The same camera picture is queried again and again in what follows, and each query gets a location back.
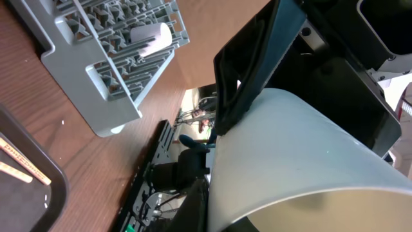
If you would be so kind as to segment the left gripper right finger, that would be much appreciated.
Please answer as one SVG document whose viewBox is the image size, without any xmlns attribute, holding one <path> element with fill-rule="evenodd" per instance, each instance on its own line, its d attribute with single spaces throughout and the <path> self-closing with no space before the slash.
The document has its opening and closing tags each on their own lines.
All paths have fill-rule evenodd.
<svg viewBox="0 0 412 232">
<path fill-rule="evenodd" d="M 267 83 L 291 92 L 383 157 L 401 136 L 384 92 L 369 75 L 324 49 L 294 43 Z"/>
</svg>

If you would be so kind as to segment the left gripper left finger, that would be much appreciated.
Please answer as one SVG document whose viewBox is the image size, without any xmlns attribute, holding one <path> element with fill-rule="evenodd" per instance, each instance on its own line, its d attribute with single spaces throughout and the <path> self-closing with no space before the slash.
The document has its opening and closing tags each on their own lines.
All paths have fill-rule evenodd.
<svg viewBox="0 0 412 232">
<path fill-rule="evenodd" d="M 249 110 L 305 21 L 295 1 L 271 0 L 216 54 L 218 135 L 226 134 Z"/>
</svg>

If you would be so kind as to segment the white cup green inside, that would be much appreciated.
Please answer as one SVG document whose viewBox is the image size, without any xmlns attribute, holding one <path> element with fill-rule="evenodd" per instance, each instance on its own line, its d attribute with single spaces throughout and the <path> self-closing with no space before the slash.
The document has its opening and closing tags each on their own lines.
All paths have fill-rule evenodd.
<svg viewBox="0 0 412 232">
<path fill-rule="evenodd" d="M 410 231 L 411 181 L 292 93 L 218 137 L 208 231 Z"/>
</svg>

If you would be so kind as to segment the white cup pink inside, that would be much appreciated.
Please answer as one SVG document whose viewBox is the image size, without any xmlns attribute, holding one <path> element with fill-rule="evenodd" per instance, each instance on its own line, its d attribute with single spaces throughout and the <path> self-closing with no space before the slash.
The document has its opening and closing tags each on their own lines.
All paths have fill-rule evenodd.
<svg viewBox="0 0 412 232">
<path fill-rule="evenodd" d="M 130 31 L 131 42 L 143 42 L 143 47 L 138 49 L 142 57 L 170 46 L 173 41 L 172 33 L 166 23 L 154 23 L 137 26 Z"/>
</svg>

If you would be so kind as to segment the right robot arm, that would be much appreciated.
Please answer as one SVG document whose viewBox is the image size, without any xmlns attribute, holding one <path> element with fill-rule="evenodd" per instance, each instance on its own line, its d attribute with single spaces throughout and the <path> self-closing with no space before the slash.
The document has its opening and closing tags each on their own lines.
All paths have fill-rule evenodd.
<svg viewBox="0 0 412 232">
<path fill-rule="evenodd" d="M 179 141 L 187 147 L 177 162 L 155 164 L 149 174 L 149 182 L 156 191 L 181 191 L 189 188 L 200 178 L 211 173 L 206 165 L 210 149 L 187 135 L 180 135 Z"/>
</svg>

